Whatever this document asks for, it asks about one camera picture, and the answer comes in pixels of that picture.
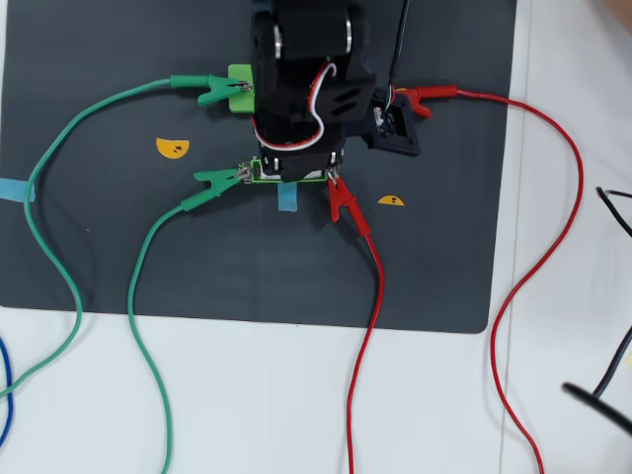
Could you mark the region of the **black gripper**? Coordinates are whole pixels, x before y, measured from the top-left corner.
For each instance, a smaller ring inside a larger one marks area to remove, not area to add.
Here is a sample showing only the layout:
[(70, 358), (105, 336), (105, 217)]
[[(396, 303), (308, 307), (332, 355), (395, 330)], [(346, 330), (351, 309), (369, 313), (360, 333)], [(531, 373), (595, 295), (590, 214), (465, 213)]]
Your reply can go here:
[[(324, 85), (317, 97), (316, 112), (324, 134), (314, 145), (300, 151), (274, 151), (262, 145), (265, 168), (281, 168), (283, 181), (326, 181), (324, 169), (331, 165), (346, 140), (348, 122), (364, 117), (372, 85), (351, 83)], [(266, 85), (257, 95), (255, 120), (260, 136), (272, 144), (291, 144), (314, 136), (319, 125), (308, 111), (310, 86), (300, 83)]]

